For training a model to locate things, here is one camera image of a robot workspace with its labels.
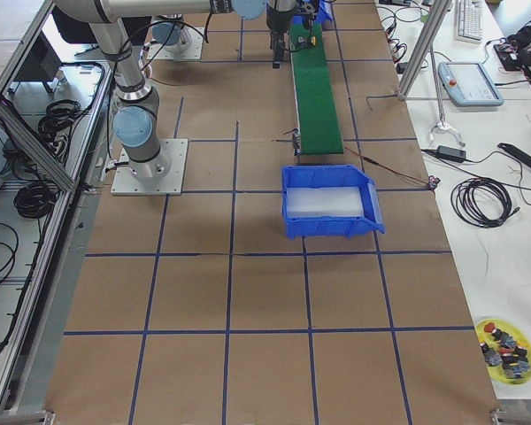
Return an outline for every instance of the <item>green conveyor belt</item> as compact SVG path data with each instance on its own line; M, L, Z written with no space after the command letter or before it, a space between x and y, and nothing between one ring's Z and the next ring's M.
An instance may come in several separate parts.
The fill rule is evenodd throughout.
M301 154L343 153L320 25L315 24L312 32L316 37L316 45L291 55L301 133ZM301 25L294 25L290 36L292 44L296 46L298 37L307 40L309 31Z

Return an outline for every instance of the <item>yellow plate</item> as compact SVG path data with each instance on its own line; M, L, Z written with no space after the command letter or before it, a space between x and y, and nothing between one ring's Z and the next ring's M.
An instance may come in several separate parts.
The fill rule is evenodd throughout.
M478 334L478 338L486 342L490 348L493 348L496 351L499 349L499 344L494 341L494 337L489 332L486 332L484 330L484 326L486 326L491 321L496 324L496 328L501 329L503 330L503 332L507 332L508 334L513 336L513 339L517 341L517 344L519 346L527 349L527 359L529 360L529 365L531 366L531 344L519 329L515 328L507 321L503 321L501 319L486 319L485 321L481 321L480 323L478 323L478 325L476 325L476 333ZM507 379L504 375L502 365L494 367L488 366L488 373L490 378L495 379L499 383L507 383L508 385L520 385L522 383L526 383L527 381L529 381L529 379L531 379L531 369L529 369L529 371L526 372L524 376L519 379Z

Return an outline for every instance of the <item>metal mounting plate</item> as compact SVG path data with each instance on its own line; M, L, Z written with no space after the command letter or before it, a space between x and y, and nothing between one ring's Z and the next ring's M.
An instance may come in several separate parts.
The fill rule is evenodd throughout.
M185 175L185 162L187 160L187 139L163 139L161 140L162 152L171 158L171 169L159 179L140 180L127 167L116 170L114 183L112 184L113 195L180 195ZM120 154L120 162L128 161L124 150Z
M204 31L203 27L197 27L196 29L198 29L201 34ZM161 44L154 44L150 46L148 60L151 60L152 58L153 60L166 59L173 60L175 62L191 62L201 60L201 55L203 54L203 37L197 31L193 31L192 29L190 29L189 32L193 41L187 49L177 53L162 49L158 53L159 49L161 49Z

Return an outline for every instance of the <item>white bin bottom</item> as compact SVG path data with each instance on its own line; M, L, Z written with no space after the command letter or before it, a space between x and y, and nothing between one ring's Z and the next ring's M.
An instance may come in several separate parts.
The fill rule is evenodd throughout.
M287 215L298 217L364 216L359 188L288 188Z

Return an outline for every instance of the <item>white keyboard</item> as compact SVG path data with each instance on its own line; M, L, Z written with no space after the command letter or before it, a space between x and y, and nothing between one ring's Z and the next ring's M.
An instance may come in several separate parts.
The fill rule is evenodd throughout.
M481 43L483 0L454 0L454 38L470 43Z

